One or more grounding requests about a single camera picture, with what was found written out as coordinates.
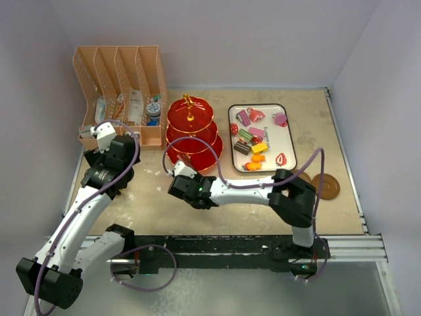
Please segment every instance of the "cable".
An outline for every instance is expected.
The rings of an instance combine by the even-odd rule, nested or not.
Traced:
[[[45,268],[47,267],[47,264],[50,261],[50,258],[52,257],[52,255],[54,253],[54,250],[57,247],[57,244],[59,243],[59,241],[62,238],[63,234],[66,232],[66,230],[69,227],[69,225],[75,219],[76,215],[79,214],[82,211],[82,209],[86,206],[86,204],[88,204],[92,199],[96,198],[98,195],[104,193],[111,186],[114,186],[118,181],[120,181],[127,174],[127,172],[130,171],[130,169],[133,167],[133,165],[134,165],[134,163],[135,163],[135,161],[137,159],[137,156],[139,155],[139,141],[137,140],[137,135],[134,133],[134,131],[128,125],[120,122],[119,120],[104,120],[103,122],[99,123],[95,127],[95,130],[98,127],[100,127],[102,124],[108,123],[108,122],[109,123],[119,124],[119,125],[123,126],[126,130],[128,130],[130,132],[130,134],[132,135],[132,137],[134,139],[134,143],[135,143],[135,151],[134,151],[133,159],[130,161],[130,163],[127,166],[127,168],[124,169],[124,171],[120,175],[118,175],[113,181],[111,181],[110,183],[104,185],[101,189],[99,189],[94,194],[90,195],[87,199],[85,199],[83,202],[81,202],[81,204],[74,210],[73,214],[71,214],[69,216],[68,220],[63,224],[62,228],[57,233],[56,238],[51,243],[51,247],[49,248],[49,250],[47,252],[47,255],[45,256],[45,259],[43,260],[43,263],[41,265],[41,268],[39,269],[39,273],[38,273],[36,284],[35,284],[35,292],[34,292],[35,311],[36,311],[36,313],[37,313],[38,316],[48,316],[48,315],[50,315],[53,312],[53,310],[55,308],[55,305],[54,305],[53,307],[51,307],[51,309],[47,313],[42,313],[41,308],[39,306],[39,290],[41,288],[41,281],[42,281],[42,278],[43,278],[43,274],[44,274]]]
[[[320,181],[319,181],[319,185],[318,185],[318,191],[317,191],[317,197],[316,197],[316,203],[314,204],[314,209],[313,209],[313,217],[312,217],[312,226],[313,226],[313,233],[314,236],[316,238],[318,238],[324,245],[324,249],[326,250],[326,256],[324,258],[324,262],[320,268],[320,270],[312,277],[312,278],[308,278],[308,279],[304,279],[305,282],[308,281],[312,281],[316,278],[318,278],[320,276],[320,274],[324,271],[324,269],[326,268],[326,264],[328,262],[328,245],[325,243],[325,241],[317,234],[316,232],[316,215],[317,215],[317,210],[318,210],[318,205],[320,202],[320,196],[322,194],[322,189],[323,189],[323,178],[324,178],[324,150],[323,148],[319,147],[317,148],[314,153],[310,156],[309,160],[292,176],[290,176],[289,178],[286,178],[285,180],[281,181],[281,182],[275,182],[275,183],[266,183],[266,184],[250,184],[250,185],[245,185],[245,186],[236,186],[233,184],[230,184],[222,175],[222,171],[221,171],[221,166],[220,166],[220,161],[219,161],[219,157],[216,154],[215,150],[212,148],[211,145],[209,145],[207,142],[205,142],[204,140],[201,140],[200,138],[196,138],[196,137],[189,137],[189,136],[184,136],[181,138],[177,138],[176,140],[172,141],[171,143],[169,143],[169,145],[165,148],[164,150],[164,154],[162,155],[162,167],[164,168],[164,171],[166,174],[171,174],[171,172],[168,171],[168,169],[165,166],[165,155],[168,153],[168,150],[176,143],[182,141],[182,140],[197,140],[198,142],[201,142],[202,144],[204,144],[205,146],[208,147],[208,149],[210,150],[210,152],[213,154],[214,158],[216,159],[216,166],[218,167],[218,175],[219,178],[221,179],[221,181],[229,188],[233,188],[233,189],[251,189],[251,188],[265,188],[265,187],[270,187],[270,186],[283,186],[289,182],[291,182],[292,180],[298,178],[298,176],[305,170],[307,169],[307,167],[314,161],[314,159],[316,158],[317,154],[320,153],[321,154],[321,160],[320,160]]]
[[[161,246],[161,245],[140,246],[140,247],[137,247],[137,248],[128,250],[126,252],[122,252],[122,253],[116,255],[113,259],[116,259],[118,257],[124,257],[125,255],[128,255],[129,253],[132,253],[132,252],[135,252],[135,251],[138,251],[138,250],[142,250],[142,249],[145,249],[145,248],[150,248],[150,247],[154,247],[154,248],[159,248],[159,249],[165,250],[170,255],[170,257],[172,259],[172,262],[174,263],[174,271],[172,272],[172,275],[170,277],[170,280],[167,283],[165,283],[164,285],[161,285],[161,286],[159,286],[157,288],[141,288],[139,286],[134,286],[134,285],[131,285],[131,284],[128,284],[128,283],[125,283],[125,282],[121,281],[118,278],[118,276],[116,276],[116,274],[112,271],[112,267],[110,266],[110,272],[111,272],[111,276],[112,276],[112,279],[111,280],[114,280],[114,281],[118,282],[119,284],[121,284],[121,285],[123,285],[123,286],[125,286],[127,288],[131,288],[132,290],[136,290],[136,291],[139,291],[139,292],[156,292],[156,291],[162,290],[163,288],[166,288],[168,285],[170,285],[170,283],[176,277],[176,273],[177,273],[177,261],[176,261],[176,258],[174,257],[174,254],[170,250],[166,249],[164,246]]]

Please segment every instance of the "rectangular tray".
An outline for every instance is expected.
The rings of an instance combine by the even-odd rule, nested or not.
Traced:
[[[238,121],[235,116],[241,110],[247,112],[248,108],[262,111],[266,117],[261,121],[253,123],[247,127]],[[266,157],[266,161],[262,162],[262,169],[255,171],[248,171],[244,165],[251,162],[250,153],[246,156],[242,153],[234,150],[234,145],[238,141],[238,136],[231,135],[231,152],[232,152],[232,164],[234,167],[241,172],[262,172],[262,171],[275,171],[276,169],[283,168],[292,170],[297,166],[297,157],[295,156],[294,145],[291,138],[291,131],[289,130],[289,124],[285,126],[275,125],[273,116],[276,113],[283,113],[287,115],[285,108],[277,103],[265,103],[265,104],[234,104],[228,109],[228,118],[231,123],[238,125],[238,129],[243,128],[249,131],[250,127],[259,128],[265,131],[263,142],[268,144],[269,149],[264,153],[261,153]]]

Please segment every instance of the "wooden coaster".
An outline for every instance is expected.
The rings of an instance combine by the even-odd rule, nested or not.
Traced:
[[[320,183],[320,174],[317,174],[311,184],[318,189],[318,185]],[[322,199],[334,199],[337,197],[339,192],[341,191],[341,186],[336,178],[330,174],[323,174],[323,190],[322,190]]]
[[[292,170],[292,173],[297,173],[297,171],[298,169],[294,169]],[[306,172],[303,171],[298,177],[311,184],[311,178]]]

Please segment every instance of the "gray wall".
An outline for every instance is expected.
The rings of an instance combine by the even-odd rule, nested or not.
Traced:
[[[370,232],[383,234],[406,315],[421,282],[421,1],[383,0],[332,89]]]
[[[8,0],[0,10],[0,306],[21,315],[14,268],[53,232],[81,146],[86,104],[72,47],[48,1]]]
[[[160,45],[169,86],[327,86],[379,0],[51,0],[77,45]]]

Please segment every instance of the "wooden organizer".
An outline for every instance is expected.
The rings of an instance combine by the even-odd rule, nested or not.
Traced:
[[[82,127],[95,125],[95,110],[101,95],[104,95],[107,103],[105,119],[112,119],[119,108],[116,99],[120,93],[123,95],[124,108],[117,119],[129,124],[127,116],[131,90],[140,90],[143,98],[141,125],[129,125],[140,134],[142,149],[164,148],[168,91],[158,46],[81,46],[74,54],[73,64],[87,103]],[[149,118],[146,105],[151,97],[158,94],[162,98],[159,125],[147,126]],[[116,131],[119,135],[125,133],[125,129],[119,126],[116,126]],[[79,136],[79,140],[86,149],[97,147],[94,138]]]

